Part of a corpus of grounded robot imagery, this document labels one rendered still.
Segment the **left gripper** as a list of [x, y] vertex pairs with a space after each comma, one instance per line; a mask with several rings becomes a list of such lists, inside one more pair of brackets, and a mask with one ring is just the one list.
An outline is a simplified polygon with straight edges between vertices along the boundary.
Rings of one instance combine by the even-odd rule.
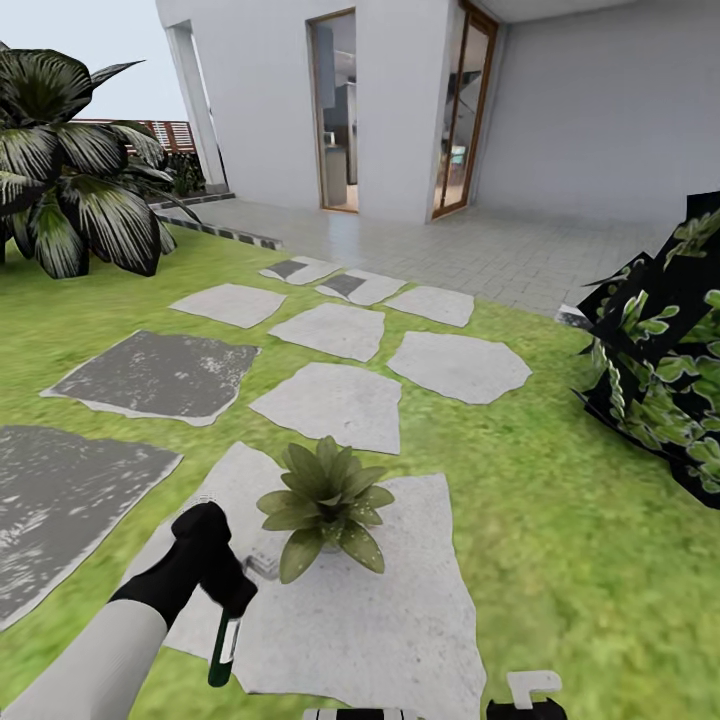
[[245, 607], [257, 595], [255, 583], [243, 575], [234, 555], [231, 556], [229, 566], [218, 577], [199, 579], [197, 585], [203, 588], [211, 601], [217, 602], [233, 617], [241, 616]]

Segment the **insectifuge atomizer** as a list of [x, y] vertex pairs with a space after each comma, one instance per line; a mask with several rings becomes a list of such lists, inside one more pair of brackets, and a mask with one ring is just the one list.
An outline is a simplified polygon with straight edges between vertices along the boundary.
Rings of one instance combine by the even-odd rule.
[[233, 617], [227, 610], [223, 611], [208, 680], [215, 685], [224, 684], [230, 677], [243, 617]]

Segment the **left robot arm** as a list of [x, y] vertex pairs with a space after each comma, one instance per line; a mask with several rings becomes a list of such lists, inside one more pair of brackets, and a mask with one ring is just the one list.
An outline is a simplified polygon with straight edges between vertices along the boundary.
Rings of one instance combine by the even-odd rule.
[[168, 628], [198, 586], [233, 617], [273, 584], [279, 558], [252, 542], [234, 552], [215, 502], [186, 510], [173, 536], [142, 550], [105, 607], [61, 656], [0, 713], [0, 720], [128, 720]]

